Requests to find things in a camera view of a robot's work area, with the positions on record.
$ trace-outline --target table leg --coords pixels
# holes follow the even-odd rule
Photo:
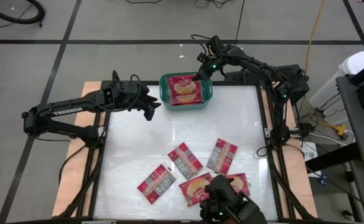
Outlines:
[[[354,142],[335,151],[323,154],[319,157],[306,161],[305,164],[313,172],[316,172],[330,166],[361,158],[362,156],[360,155],[357,143]]]

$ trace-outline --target white table surface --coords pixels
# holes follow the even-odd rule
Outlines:
[[[159,99],[159,87],[149,88],[149,94]],[[205,167],[218,138],[238,146],[228,174],[244,172],[251,184],[250,198],[267,220],[277,220],[268,160],[256,155],[264,136],[255,86],[214,86],[206,108],[168,111],[160,106],[152,121],[145,120],[143,111],[112,113],[93,216],[201,220],[199,203],[187,206],[179,188],[186,179],[167,154],[184,142]],[[178,178],[151,205],[137,186],[160,164]],[[198,175],[207,172],[210,169],[204,168]]]

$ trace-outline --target teal bowl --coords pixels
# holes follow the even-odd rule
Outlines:
[[[200,105],[180,105],[180,106],[172,106],[169,103],[169,91],[168,91],[168,84],[167,84],[167,78],[169,77],[175,77],[179,75],[195,75],[197,72],[181,72],[181,73],[170,73],[165,74],[161,77],[159,80],[159,94],[161,96],[161,100],[165,107],[168,110],[171,111],[179,111],[179,110],[198,110],[205,108],[209,100],[211,100],[212,97],[212,82],[211,79],[208,79],[206,81],[200,80],[201,82],[201,90],[202,90],[202,96],[203,96],[203,103]]]

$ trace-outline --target gray floor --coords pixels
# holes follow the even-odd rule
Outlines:
[[[26,144],[21,113],[41,101],[49,77],[55,78],[49,101],[57,101],[79,97],[85,81],[107,80],[112,69],[123,79],[136,73],[143,80],[197,70],[200,46],[180,43],[188,40],[190,34],[217,34],[223,39],[234,39],[242,3],[231,0],[222,9],[212,4],[197,9],[194,0],[163,0],[158,4],[128,4],[124,0],[40,1],[47,10],[42,28],[37,24],[0,28],[0,212]],[[348,2],[364,32],[364,3]],[[75,23],[69,24],[79,3]],[[0,10],[15,17],[28,6],[25,0],[0,0]],[[246,0],[239,39],[252,41],[240,47],[271,65],[298,63],[303,68],[307,47],[290,40],[309,39],[319,6],[320,0]],[[32,8],[25,17],[35,13]],[[68,25],[69,36],[65,35]],[[65,46],[67,38],[84,44],[70,42]],[[314,39],[318,41],[310,55],[308,97],[337,71],[345,58],[364,50],[342,0],[326,1]],[[102,42],[92,40],[119,41],[101,45]],[[172,44],[122,40],[171,40]],[[214,79],[221,80],[220,74]],[[74,116],[63,118],[68,122],[73,119]],[[34,142],[7,222],[50,218],[58,170],[66,152],[67,143]],[[331,198],[315,197],[315,201],[321,207],[331,203],[325,202]],[[318,211],[326,220],[336,219],[327,218],[330,210]]]

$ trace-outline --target white cable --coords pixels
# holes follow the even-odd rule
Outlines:
[[[347,132],[349,132],[351,135],[352,135],[352,137],[353,137],[353,141],[352,141],[352,143],[353,142],[355,142],[356,141],[356,138],[355,138],[355,134],[353,133],[353,131],[351,131],[351,130],[345,130],[345,133],[347,133]]]
[[[313,135],[313,136],[316,136],[316,137],[319,137],[319,138],[328,139],[328,140],[331,140],[331,141],[336,142],[336,143],[338,143],[338,144],[341,144],[341,145],[343,145],[343,146],[346,146],[346,144],[344,144],[344,143],[342,143],[342,142],[339,142],[339,141],[337,141],[337,140],[335,140],[335,139],[333,139],[333,138],[327,137],[327,136],[321,136],[321,135],[313,134],[313,133],[309,133],[309,134],[310,134],[310,135]]]

